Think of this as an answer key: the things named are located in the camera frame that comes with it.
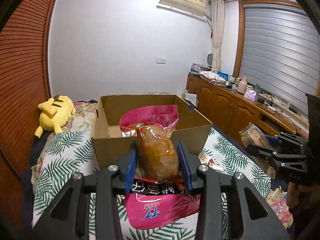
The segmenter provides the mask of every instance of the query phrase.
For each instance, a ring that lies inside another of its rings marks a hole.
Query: yellow stuffed animal
[[[70,117],[76,112],[73,102],[67,96],[55,96],[38,105],[42,110],[35,135],[41,137],[43,130],[61,133],[61,127],[68,123]]]

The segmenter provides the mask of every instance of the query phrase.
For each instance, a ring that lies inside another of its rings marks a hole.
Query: gray roller blind
[[[245,4],[240,76],[308,113],[305,93],[315,95],[320,68],[319,34],[301,10]]]

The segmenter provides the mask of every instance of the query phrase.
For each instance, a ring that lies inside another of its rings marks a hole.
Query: green leaf pattern
[[[265,173],[234,147],[217,130],[211,129],[204,152],[212,156],[216,163],[224,166],[227,174],[242,172],[263,197],[270,191],[270,179]],[[54,137],[39,175],[35,192],[34,224],[45,208],[75,173],[85,176],[99,172],[100,168],[94,153],[91,132],[60,133]],[[89,238],[95,240],[96,195],[91,194],[89,210]],[[221,194],[223,239],[228,239],[228,207],[225,193]],[[159,228],[138,230],[128,220],[122,197],[117,195],[117,207],[122,234],[126,240],[193,240],[198,214],[181,218]]]

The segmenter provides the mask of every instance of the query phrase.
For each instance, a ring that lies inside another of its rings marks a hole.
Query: beige curtain
[[[224,1],[211,0],[212,15],[212,72],[221,71],[221,44],[224,28]]]

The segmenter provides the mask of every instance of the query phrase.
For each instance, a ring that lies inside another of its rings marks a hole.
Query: bolt
[[[244,178],[244,175],[241,172],[237,172],[235,174],[235,176],[236,176],[237,179],[243,179]]]
[[[74,179],[81,179],[82,178],[82,174],[81,173],[75,173],[72,176]]]
[[[207,165],[202,164],[199,166],[199,170],[201,170],[201,171],[207,171],[208,169],[209,169],[209,167]]]
[[[109,167],[108,167],[108,170],[109,171],[116,171],[118,169],[118,166],[117,165],[110,165]]]

